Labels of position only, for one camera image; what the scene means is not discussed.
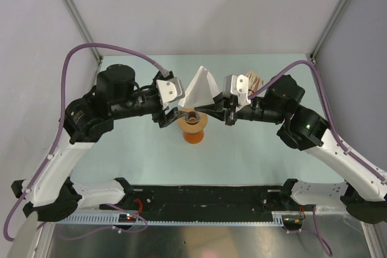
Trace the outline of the orange carafe with wooden collar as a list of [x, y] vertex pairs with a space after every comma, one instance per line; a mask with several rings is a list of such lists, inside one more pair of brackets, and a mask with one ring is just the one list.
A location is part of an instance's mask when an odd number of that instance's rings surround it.
[[[182, 111], [195, 111], [192, 108], [183, 108]], [[198, 112], [201, 116], [199, 123], [191, 125], [185, 122], [184, 118], [178, 119], [178, 125], [183, 132], [183, 137], [186, 142], [190, 144], [198, 144], [204, 138], [204, 128], [207, 126], [208, 116], [207, 114]]]

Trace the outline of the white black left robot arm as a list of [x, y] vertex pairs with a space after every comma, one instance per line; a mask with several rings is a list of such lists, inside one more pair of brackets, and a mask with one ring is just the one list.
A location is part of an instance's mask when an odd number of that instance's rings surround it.
[[113, 130], [115, 120], [151, 115], [160, 128], [167, 127], [184, 116], [178, 108], [168, 107], [183, 97], [181, 81], [172, 72], [157, 73], [143, 87], [130, 66], [115, 64], [99, 72], [92, 89], [65, 109], [59, 141], [34, 184], [19, 180], [11, 185], [15, 196], [27, 202], [24, 215], [37, 213], [40, 222], [58, 222], [80, 208], [106, 208], [107, 204], [129, 208], [134, 190], [125, 178], [81, 184], [71, 180], [71, 172], [102, 135]]

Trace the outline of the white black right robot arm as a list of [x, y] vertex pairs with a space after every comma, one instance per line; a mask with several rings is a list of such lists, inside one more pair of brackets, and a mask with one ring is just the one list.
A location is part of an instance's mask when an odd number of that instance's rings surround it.
[[272, 78], [263, 97], [254, 97], [241, 106], [232, 93], [221, 92], [208, 105], [195, 110], [232, 126], [237, 120], [280, 125], [277, 136], [291, 149], [305, 152], [333, 169], [344, 181], [333, 184], [307, 183], [288, 179], [279, 191], [280, 205], [294, 210], [298, 205], [321, 205], [344, 209], [352, 217], [368, 223], [386, 221], [386, 173], [369, 161], [360, 164], [343, 139], [335, 139], [333, 127], [317, 112], [301, 105], [305, 91], [289, 75]]

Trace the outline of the white paper coffee filter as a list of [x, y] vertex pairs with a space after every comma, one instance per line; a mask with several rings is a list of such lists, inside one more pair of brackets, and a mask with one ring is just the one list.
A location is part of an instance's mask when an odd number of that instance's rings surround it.
[[214, 104], [214, 98], [220, 90], [210, 71], [200, 66], [189, 86], [185, 90], [185, 97], [178, 102], [180, 108], [196, 108]]

